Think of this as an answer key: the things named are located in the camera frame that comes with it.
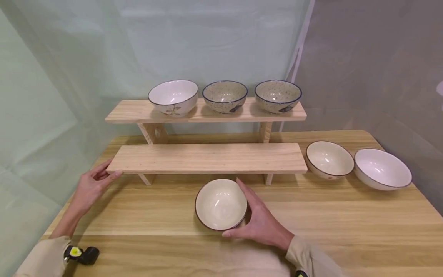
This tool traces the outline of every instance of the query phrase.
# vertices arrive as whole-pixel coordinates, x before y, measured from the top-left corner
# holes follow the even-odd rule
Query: wooden table
[[[256,134],[171,136],[169,143],[251,142]],[[364,131],[273,133],[271,142],[298,142],[304,152],[315,140],[339,143],[354,154],[379,148]],[[97,164],[123,144],[143,137],[117,137]],[[233,175],[162,175],[152,186],[123,176],[82,219],[74,241],[96,246],[94,266],[70,263],[66,276],[289,276],[284,253],[249,241],[233,241],[201,225],[194,215],[199,188]],[[443,276],[443,220],[411,185],[376,191],[352,173],[328,181],[311,172],[275,175],[271,186],[260,175],[239,176],[289,230],[320,246],[350,276]],[[43,236],[63,214],[60,211]]]

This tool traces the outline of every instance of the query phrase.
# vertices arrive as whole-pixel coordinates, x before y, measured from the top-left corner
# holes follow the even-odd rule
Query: wooden shelf
[[[258,121],[304,121],[306,113],[299,102],[291,111],[281,115],[270,114],[261,110],[255,98],[246,98],[246,102],[232,114],[216,113],[209,109],[204,99],[198,99],[197,105],[184,117],[171,117],[154,110],[149,100],[123,100],[107,116],[108,123],[115,124],[155,124],[178,122],[258,122]]]
[[[123,145],[107,171],[124,174],[306,173],[298,143]]]

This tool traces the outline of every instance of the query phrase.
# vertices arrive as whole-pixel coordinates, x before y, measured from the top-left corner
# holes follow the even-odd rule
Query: white bowl
[[[306,148],[306,164],[319,177],[342,178],[354,169],[352,155],[342,146],[329,141],[315,141]]]
[[[355,175],[370,187],[393,191],[412,182],[409,168],[385,151],[366,148],[355,153]]]
[[[197,103],[198,86],[188,80],[174,80],[155,86],[148,100],[155,109],[173,117],[185,116]]]
[[[234,228],[243,220],[248,201],[238,184],[217,179],[204,185],[195,198],[195,213],[206,227],[223,231]]]
[[[258,106],[270,113],[280,114],[292,110],[301,97],[302,90],[287,81],[264,81],[255,87]]]

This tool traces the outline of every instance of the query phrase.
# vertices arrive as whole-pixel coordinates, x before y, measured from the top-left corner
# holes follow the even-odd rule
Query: hand
[[[108,186],[122,174],[122,171],[112,174],[106,172],[111,161],[112,159],[109,159],[80,176],[69,209],[83,216],[104,194]]]
[[[251,220],[244,227],[223,232],[223,237],[247,238],[288,251],[294,234],[284,228],[271,214],[263,201],[239,178],[237,184],[243,191],[252,211]]]

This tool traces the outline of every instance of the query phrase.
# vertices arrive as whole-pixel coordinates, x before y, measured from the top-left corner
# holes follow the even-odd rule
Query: yellow sticker
[[[82,254],[82,251],[78,247],[72,247],[69,255],[71,257],[79,257]]]

